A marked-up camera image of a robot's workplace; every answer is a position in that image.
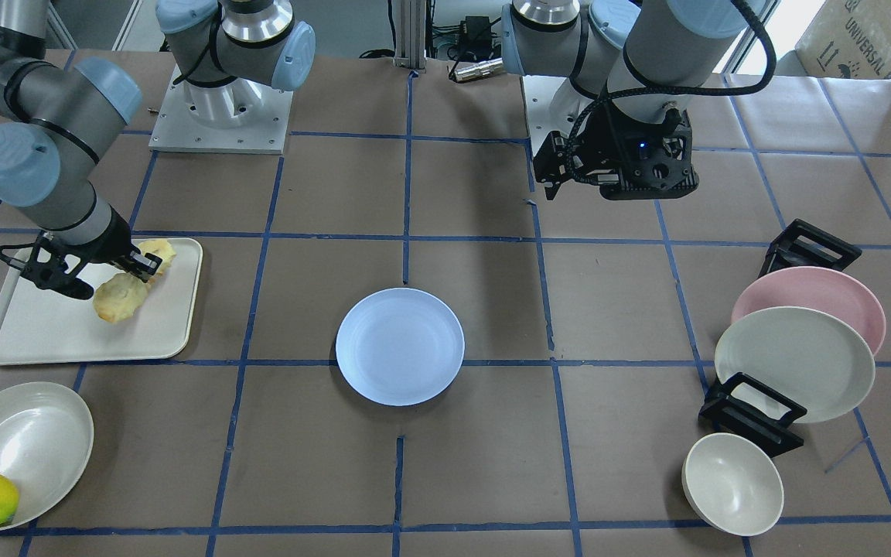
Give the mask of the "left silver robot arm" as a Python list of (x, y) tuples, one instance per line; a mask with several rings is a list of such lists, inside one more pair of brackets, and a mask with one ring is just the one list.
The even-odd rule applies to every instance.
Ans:
[[(763, 1), (510, 1), (501, 12), (507, 73), (560, 77), (562, 116), (534, 150), (534, 179), (554, 200), (562, 184), (604, 200), (677, 200), (696, 191), (693, 97), (762, 91), (775, 56)], [(733, 41), (752, 31), (767, 57), (755, 84), (710, 87)]]

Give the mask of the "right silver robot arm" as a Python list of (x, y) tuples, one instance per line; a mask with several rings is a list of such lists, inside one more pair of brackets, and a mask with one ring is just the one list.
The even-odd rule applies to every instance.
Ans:
[[(0, 201), (39, 228), (27, 257), (4, 244), (0, 260), (71, 299), (94, 296), (79, 278), (89, 264), (148, 285), (164, 258), (135, 246), (127, 221), (89, 180), (141, 107), (141, 88), (110, 60), (86, 57), (69, 70), (46, 61), (46, 15), (46, 1), (0, 1)], [(317, 49), (314, 29), (288, 1), (159, 1), (155, 17), (200, 122), (218, 121), (211, 94), (241, 82), (296, 91)]]

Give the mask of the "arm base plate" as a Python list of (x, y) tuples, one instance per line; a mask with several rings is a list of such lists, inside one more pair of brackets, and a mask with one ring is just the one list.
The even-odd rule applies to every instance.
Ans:
[(218, 88), (169, 87), (148, 146), (184, 154), (282, 155), (294, 93), (237, 79)]
[(522, 85), (532, 155), (538, 154), (549, 133), (568, 136), (579, 113), (592, 102), (568, 77), (524, 75)]

